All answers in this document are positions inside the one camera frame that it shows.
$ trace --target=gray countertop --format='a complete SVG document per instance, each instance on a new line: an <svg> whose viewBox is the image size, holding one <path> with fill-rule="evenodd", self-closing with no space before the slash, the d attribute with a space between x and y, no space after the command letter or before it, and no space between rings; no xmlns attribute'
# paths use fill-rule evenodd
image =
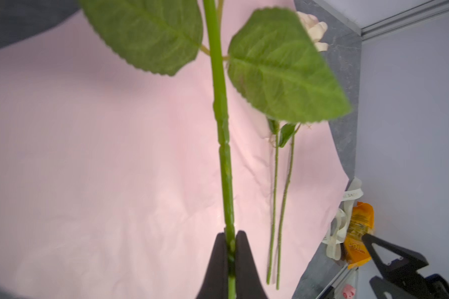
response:
<svg viewBox="0 0 449 299"><path fill-rule="evenodd" d="M328 24L321 41L328 43L329 49L323 55L353 106L352 113L330 121L329 126L344 171L352 179L356 160L361 37L312 0L294 0L294 4L298 11L313 14ZM326 256L326 245L321 243L301 276L293 299L315 299L343 266L343 261Z"/></svg>
<svg viewBox="0 0 449 299"><path fill-rule="evenodd" d="M295 0L296 9L316 15L328 24L323 42L329 44L324 57L344 88L353 112L331 121L330 127L339 158L349 178L354 176L358 116L361 38L312 0ZM0 0L0 48L47 30L78 10L75 0ZM339 272L343 262L326 257L321 244L293 295L315 299Z"/></svg>

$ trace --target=green stem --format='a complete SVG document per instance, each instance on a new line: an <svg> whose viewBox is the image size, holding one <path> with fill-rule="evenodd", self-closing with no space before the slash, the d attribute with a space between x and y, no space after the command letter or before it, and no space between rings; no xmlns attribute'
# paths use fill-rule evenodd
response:
<svg viewBox="0 0 449 299"><path fill-rule="evenodd" d="M221 29L221 18L223 16L223 5L225 4L225 0L218 0L218 8L217 10L217 15L218 15L218 28Z"/></svg>
<svg viewBox="0 0 449 299"><path fill-rule="evenodd" d="M229 289L234 290L234 212L233 212L233 185L231 176L231 150L229 147L228 130L228 103L226 100L225 70L223 69L223 58L221 54L221 37L216 13L215 0L203 0L206 26L208 27L208 39L210 41L211 67L213 71L213 86L215 101L213 110L218 125L218 142L220 144L220 168L221 188L223 191L224 229L226 243L228 245L228 262L230 272L228 278ZM234 298L235 292L230 292L230 298Z"/></svg>
<svg viewBox="0 0 449 299"><path fill-rule="evenodd" d="M273 246L274 246L274 231L276 229L276 189L278 185L278 152L279 152L279 138L275 135L276 146L274 154L274 184L273 184L273 219L271 221L271 241L269 241L269 256L268 256L268 274L266 275L266 283L269 284L271 280L271 266L273 264Z"/></svg>
<svg viewBox="0 0 449 299"><path fill-rule="evenodd" d="M291 173L293 171L293 159L294 159L294 138L296 133L298 132L299 127L296 129L296 132L291 137L291 153L289 158L289 167L288 167L288 175L286 177L286 185L284 185L284 193L283 193L283 203L281 205L281 216L280 216L280 226L278 229L278 274L276 278L276 289L280 289L280 278L281 278L281 238L282 238L282 230L283 230L283 221L284 221L284 209L286 208L286 198L288 196L288 188L291 183Z"/></svg>
<svg viewBox="0 0 449 299"><path fill-rule="evenodd" d="M210 51L209 51L208 48L205 47L204 45L201 45L200 50L201 50L201 52L203 52L204 54L206 54L206 55L208 55L208 56L210 55Z"/></svg>

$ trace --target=green leaf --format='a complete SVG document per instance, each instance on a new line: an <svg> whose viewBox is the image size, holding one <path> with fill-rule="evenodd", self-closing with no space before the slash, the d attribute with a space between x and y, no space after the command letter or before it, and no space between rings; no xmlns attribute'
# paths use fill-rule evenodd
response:
<svg viewBox="0 0 449 299"><path fill-rule="evenodd" d="M266 119L268 120L268 126L271 133L273 133L274 135L278 135L278 132L280 131L280 123L270 118Z"/></svg>
<svg viewBox="0 0 449 299"><path fill-rule="evenodd" d="M175 75L203 39L196 0L79 0L95 31L138 69Z"/></svg>
<svg viewBox="0 0 449 299"><path fill-rule="evenodd" d="M296 131L294 130L295 127L295 123L287 123L281 128L279 147L284 147L288 140L296 134Z"/></svg>
<svg viewBox="0 0 449 299"><path fill-rule="evenodd" d="M346 95L293 11L255 10L231 40L228 55L234 87L273 119L311 123L350 112Z"/></svg>

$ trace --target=white rose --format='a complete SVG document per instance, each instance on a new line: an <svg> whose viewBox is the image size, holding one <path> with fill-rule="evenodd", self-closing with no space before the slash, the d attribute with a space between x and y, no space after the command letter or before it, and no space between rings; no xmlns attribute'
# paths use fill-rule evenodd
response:
<svg viewBox="0 0 449 299"><path fill-rule="evenodd" d="M312 14L306 14L304 12L296 12L301 24L306 29L309 37L313 41L316 50L318 52L327 51L328 44L320 43L319 41L323 38L324 33L328 29L328 25L324 22L318 21L317 17Z"/></svg>

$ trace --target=white ribbon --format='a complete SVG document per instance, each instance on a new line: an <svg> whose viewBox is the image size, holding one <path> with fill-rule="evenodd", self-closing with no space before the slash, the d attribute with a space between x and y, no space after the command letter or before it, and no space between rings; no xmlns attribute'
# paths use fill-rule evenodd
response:
<svg viewBox="0 0 449 299"><path fill-rule="evenodd" d="M323 239L323 243L328 244L326 255L334 260L341 259L341 246L339 244L343 243L344 239L346 239L354 202L362 196L361 185L361 180L354 177L349 188L343 194L342 201L344 210L339 208L336 212L336 228L334 233L331 234L331 224L329 224L328 232Z"/></svg>

